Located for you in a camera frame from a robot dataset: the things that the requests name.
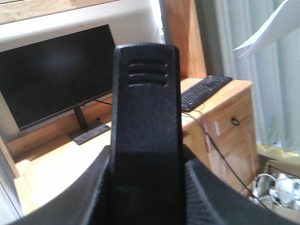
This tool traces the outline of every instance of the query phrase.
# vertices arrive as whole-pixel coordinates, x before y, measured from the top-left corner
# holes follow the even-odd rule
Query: white wall
[[[116,45],[161,43],[152,1],[156,0],[120,0],[0,25],[0,52],[104,24],[109,24]],[[5,142],[42,126],[20,132],[1,94],[0,115],[0,135]]]

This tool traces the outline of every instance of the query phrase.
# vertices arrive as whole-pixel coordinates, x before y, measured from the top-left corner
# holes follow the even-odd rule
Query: black monitor screen
[[[109,26],[0,52],[0,91],[26,129],[112,90]]]

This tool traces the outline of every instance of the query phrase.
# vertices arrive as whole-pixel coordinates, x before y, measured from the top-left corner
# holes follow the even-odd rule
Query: white curtain
[[[256,136],[284,151],[300,150],[300,29],[243,61],[233,49],[254,34],[282,0],[215,0],[224,73],[251,80]]]

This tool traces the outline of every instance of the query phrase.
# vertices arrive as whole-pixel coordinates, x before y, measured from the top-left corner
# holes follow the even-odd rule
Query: desk top
[[[183,80],[181,91],[199,80]],[[224,99],[250,88],[251,85],[250,81],[233,80],[197,110],[206,113],[224,102]],[[200,116],[198,112],[191,112],[191,115]],[[192,121],[191,118],[182,117],[183,128]],[[18,162],[16,167],[21,176],[15,179],[15,184],[24,214],[44,205],[71,185],[89,167],[103,147],[110,144],[110,134],[107,131],[82,145],[75,144],[67,135],[61,135],[35,148],[35,152]]]

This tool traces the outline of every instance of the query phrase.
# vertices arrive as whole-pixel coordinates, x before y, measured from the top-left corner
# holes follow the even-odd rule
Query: black cable
[[[94,101],[96,101],[96,102],[100,102],[100,103],[104,103],[104,104],[107,104],[107,105],[112,105],[112,103],[109,103],[109,102],[103,102],[103,101],[99,101],[99,100],[94,100]]]
[[[196,121],[196,123],[199,125],[199,127],[201,127],[201,129],[203,130],[203,132],[208,136],[210,142],[212,143],[212,145],[214,146],[214,148],[216,149],[217,153],[220,155],[221,159],[225,162],[225,164],[227,165],[227,167],[229,168],[229,170],[233,173],[233,175],[235,176],[235,178],[242,184],[242,186],[251,194],[252,197],[254,197],[264,208],[266,208],[267,210],[270,210],[265,204],[263,204],[263,202],[256,197],[252,191],[247,187],[247,185],[239,178],[239,176],[237,175],[237,173],[232,169],[232,167],[229,165],[228,161],[225,159],[224,155],[221,153],[221,150],[219,149],[219,147],[216,145],[215,141],[211,138],[210,134],[205,130],[204,126],[202,125],[202,123],[195,118],[194,116],[192,116],[191,114],[187,113],[187,112],[181,112],[183,114],[188,115],[188,117],[192,118],[193,120]]]
[[[278,171],[283,172],[283,173],[287,173],[287,174],[289,174],[289,175],[291,175],[291,176],[293,176],[293,177],[300,178],[299,176],[296,176],[296,175],[294,175],[294,174],[292,174],[292,173],[289,173],[289,172],[283,171],[283,170],[281,170],[281,169],[278,169],[278,168],[276,168],[276,167],[273,167],[272,165],[268,165],[268,167],[273,168],[273,169],[278,170]]]

